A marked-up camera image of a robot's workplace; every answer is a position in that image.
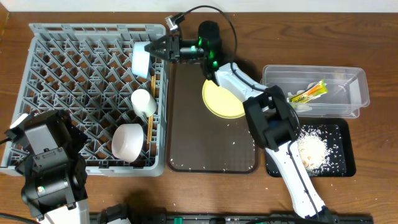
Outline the light blue saucer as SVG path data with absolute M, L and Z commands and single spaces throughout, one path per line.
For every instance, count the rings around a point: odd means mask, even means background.
M 145 46 L 150 42 L 136 42 L 132 51 L 132 73 L 138 77 L 148 79 L 150 53 L 145 51 Z

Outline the yellow-green plate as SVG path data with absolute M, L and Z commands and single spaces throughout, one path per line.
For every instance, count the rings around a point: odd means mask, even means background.
M 205 80 L 202 98 L 205 106 L 220 118 L 236 119 L 245 115 L 243 103 L 230 91 L 217 86 L 213 81 Z

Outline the pale green cup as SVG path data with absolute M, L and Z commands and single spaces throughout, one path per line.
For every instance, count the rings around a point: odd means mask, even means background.
M 145 89 L 137 89 L 131 95 L 133 110 L 138 116 L 147 118 L 154 115 L 157 110 L 157 103 L 153 96 Z

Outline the white bowl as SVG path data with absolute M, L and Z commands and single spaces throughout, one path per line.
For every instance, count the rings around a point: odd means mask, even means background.
M 111 149 L 118 159 L 134 162 L 144 145 L 144 131 L 140 124 L 122 124 L 113 134 Z

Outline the green snack wrapper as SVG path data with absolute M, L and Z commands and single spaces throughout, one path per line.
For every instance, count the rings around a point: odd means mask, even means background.
M 310 83 L 306 90 L 299 90 L 296 95 L 288 92 L 287 101 L 290 103 L 308 103 L 328 93 L 324 80 Z

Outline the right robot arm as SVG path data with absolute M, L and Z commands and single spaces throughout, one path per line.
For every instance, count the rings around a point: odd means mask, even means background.
M 233 56 L 225 55 L 216 22 L 202 22 L 197 40 L 183 40 L 177 34 L 180 21 L 167 17 L 170 33 L 146 45 L 146 52 L 172 63 L 199 61 L 207 80 L 242 102 L 251 136 L 277 165 L 297 214 L 295 218 L 281 217 L 281 222 L 333 223 L 300 158 L 299 118 L 281 88 L 259 84 L 238 67 Z

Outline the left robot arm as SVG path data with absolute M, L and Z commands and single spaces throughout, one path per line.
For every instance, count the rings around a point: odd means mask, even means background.
M 28 155 L 16 166 L 25 178 L 23 202 L 38 223 L 89 223 L 88 174 L 80 151 L 87 135 L 64 110 L 24 113 L 5 132 Z

